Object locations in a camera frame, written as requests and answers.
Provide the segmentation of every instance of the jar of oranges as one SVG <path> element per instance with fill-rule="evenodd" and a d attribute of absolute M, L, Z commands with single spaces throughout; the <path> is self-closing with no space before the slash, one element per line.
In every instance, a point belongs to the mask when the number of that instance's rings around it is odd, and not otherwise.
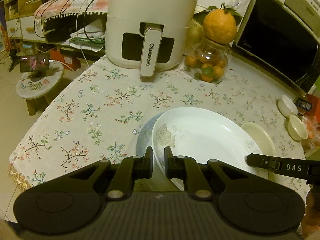
<path fill-rule="evenodd" d="M 188 49 L 185 70 L 196 79 L 217 84 L 228 69 L 230 51 L 229 44 L 222 45 L 203 37 L 200 43 Z"/>

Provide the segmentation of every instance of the stool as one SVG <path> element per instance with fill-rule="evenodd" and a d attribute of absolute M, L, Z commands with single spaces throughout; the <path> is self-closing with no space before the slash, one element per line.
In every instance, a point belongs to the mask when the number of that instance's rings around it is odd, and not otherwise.
<path fill-rule="evenodd" d="M 30 116 L 37 112 L 36 99 L 44 97 L 48 105 L 56 98 L 59 91 L 56 86 L 59 84 L 64 73 L 64 67 L 59 62 L 50 63 L 50 68 L 36 77 L 32 72 L 22 74 L 17 83 L 17 94 L 27 102 Z"/>

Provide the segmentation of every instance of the floor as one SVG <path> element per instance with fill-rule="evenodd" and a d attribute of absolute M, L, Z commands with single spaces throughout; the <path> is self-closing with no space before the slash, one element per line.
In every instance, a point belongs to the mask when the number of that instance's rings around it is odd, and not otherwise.
<path fill-rule="evenodd" d="M 8 159 L 25 133 L 42 114 L 45 105 L 40 107 L 41 109 L 34 116 L 29 116 L 26 101 L 16 93 L 16 84 L 21 77 L 20 66 L 17 65 L 8 72 L 10 61 L 6 58 L 5 64 L 0 65 L 0 219 L 16 222 L 12 207 L 21 192 L 7 173 Z M 60 89 L 62 90 L 80 74 L 80 69 L 76 72 L 65 70 Z"/>

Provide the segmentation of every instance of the ribbed black surface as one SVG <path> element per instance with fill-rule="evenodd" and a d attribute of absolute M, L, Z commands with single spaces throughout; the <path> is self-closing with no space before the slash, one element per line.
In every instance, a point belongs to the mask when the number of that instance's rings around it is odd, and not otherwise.
<path fill-rule="evenodd" d="M 36 236 L 25 239 L 74 240 L 298 240 L 296 234 L 255 236 L 227 225 L 208 202 L 189 198 L 185 192 L 134 192 L 128 200 L 109 203 L 92 224 L 64 236 Z"/>

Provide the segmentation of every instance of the microwave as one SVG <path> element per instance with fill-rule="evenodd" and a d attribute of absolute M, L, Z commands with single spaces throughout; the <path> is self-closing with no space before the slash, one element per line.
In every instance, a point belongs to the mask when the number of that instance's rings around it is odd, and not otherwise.
<path fill-rule="evenodd" d="M 319 12 L 316 0 L 250 0 L 233 54 L 305 96 L 320 75 Z"/>

